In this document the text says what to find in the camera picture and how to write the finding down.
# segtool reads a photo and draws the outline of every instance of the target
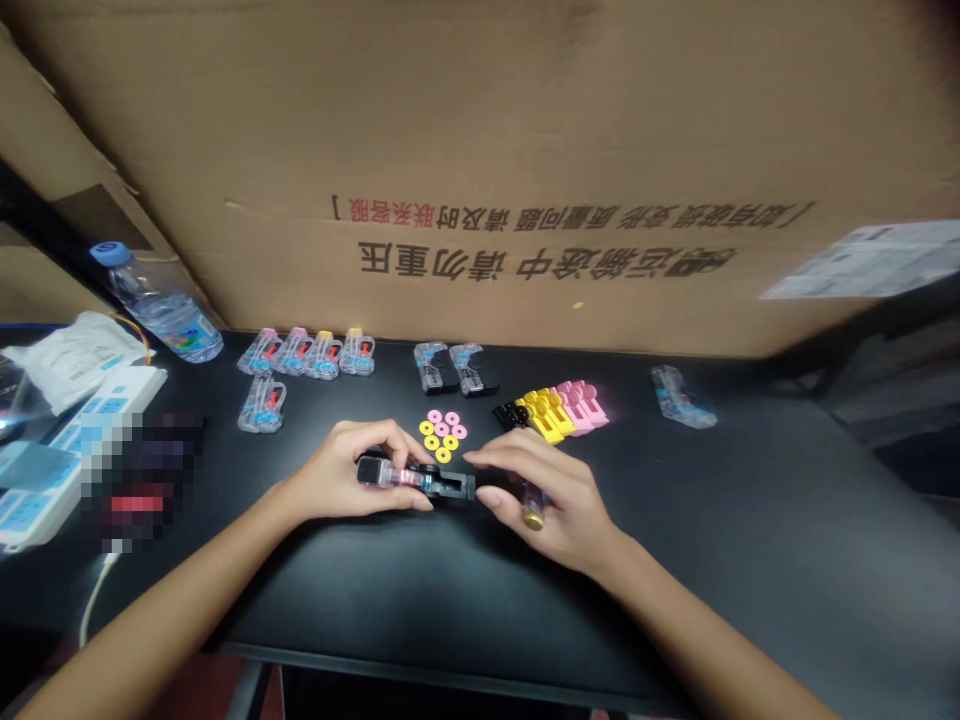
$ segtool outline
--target white cable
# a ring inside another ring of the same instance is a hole
[[[83,620],[80,621],[80,647],[87,644],[87,631],[90,627],[90,615],[93,614],[93,604],[97,601],[97,595],[100,588],[103,587],[103,581],[107,578],[110,568],[120,557],[120,553],[107,553],[103,558],[103,567],[100,568],[100,577],[97,578],[97,584],[93,586],[93,592],[90,593],[90,599],[87,600],[87,607],[83,610]]]

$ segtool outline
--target power strip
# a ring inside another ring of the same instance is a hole
[[[136,416],[146,410],[166,379],[167,371],[155,367],[120,368],[107,377],[49,443],[71,453],[72,460],[42,483],[43,492],[8,490],[0,496],[3,552],[42,545],[57,534],[80,502],[81,478],[89,482],[92,471],[120,452],[119,443],[139,422]]]

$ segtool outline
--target pen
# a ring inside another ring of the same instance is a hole
[[[523,483],[523,523],[531,530],[543,529],[543,491],[529,480]]]

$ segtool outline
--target plastic water bottle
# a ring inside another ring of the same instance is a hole
[[[130,314],[177,355],[200,363],[223,350],[220,331],[161,268],[136,260],[123,243],[100,243],[90,254],[109,268],[113,292]]]

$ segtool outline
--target blue bottle cap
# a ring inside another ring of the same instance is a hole
[[[133,253],[123,243],[100,243],[90,248],[90,254],[104,267],[126,265],[133,260]]]

